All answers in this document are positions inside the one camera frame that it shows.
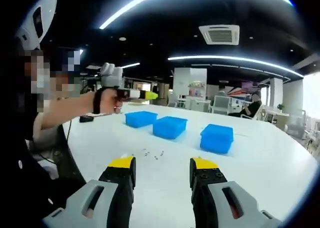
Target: white helmet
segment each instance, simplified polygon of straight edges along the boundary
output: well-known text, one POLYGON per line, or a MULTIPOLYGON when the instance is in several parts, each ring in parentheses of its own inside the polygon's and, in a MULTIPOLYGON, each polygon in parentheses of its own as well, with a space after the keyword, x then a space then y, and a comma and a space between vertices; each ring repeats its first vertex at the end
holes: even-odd
POLYGON ((38 0, 16 32, 24 50, 40 50, 40 42, 54 18, 57 0, 38 0))

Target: blue plastic box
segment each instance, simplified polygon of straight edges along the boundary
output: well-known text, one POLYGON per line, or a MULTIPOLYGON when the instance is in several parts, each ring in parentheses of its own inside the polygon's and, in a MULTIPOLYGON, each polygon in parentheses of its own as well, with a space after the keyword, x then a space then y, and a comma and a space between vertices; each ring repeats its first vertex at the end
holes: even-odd
POLYGON ((200 147, 208 152, 226 154, 234 141, 234 129, 227 126, 209 124, 201 132, 200 147))
POLYGON ((125 123, 134 128, 140 128, 153 124, 157 120, 157 113, 149 111, 137 111, 125 114, 125 123))
POLYGON ((165 139, 175 139, 186 129, 187 119, 165 116, 153 124, 153 134, 165 139))

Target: ceiling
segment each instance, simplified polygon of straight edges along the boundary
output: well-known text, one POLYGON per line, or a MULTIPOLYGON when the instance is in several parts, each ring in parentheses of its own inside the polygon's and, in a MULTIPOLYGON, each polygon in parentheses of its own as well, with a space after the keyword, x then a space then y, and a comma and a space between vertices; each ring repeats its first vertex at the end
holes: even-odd
MULTIPOLYGON (((99 29, 131 1, 57 0, 56 14, 42 44, 82 49, 80 70, 91 76, 97 70, 86 69, 89 65, 140 63, 123 69, 124 76, 172 83, 171 71, 176 67, 207 68, 209 84, 227 80, 235 86, 241 80, 261 82, 282 76, 294 81, 301 77, 247 60, 168 58, 228 56, 290 69, 319 50, 316 0, 290 0, 293 6, 283 0, 145 0, 99 29), (240 26, 239 45, 206 44, 199 30, 206 25, 240 26)), ((319 63, 311 62, 296 72, 305 75, 319 68, 319 63)))

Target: air conditioning vent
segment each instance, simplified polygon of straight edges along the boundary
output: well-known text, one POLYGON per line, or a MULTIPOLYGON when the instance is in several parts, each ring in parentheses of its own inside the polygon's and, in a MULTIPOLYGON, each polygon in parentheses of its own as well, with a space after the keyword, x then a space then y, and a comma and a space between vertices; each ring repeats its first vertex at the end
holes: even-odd
POLYGON ((199 26, 199 30, 208 45, 239 45, 238 25, 205 25, 199 26))

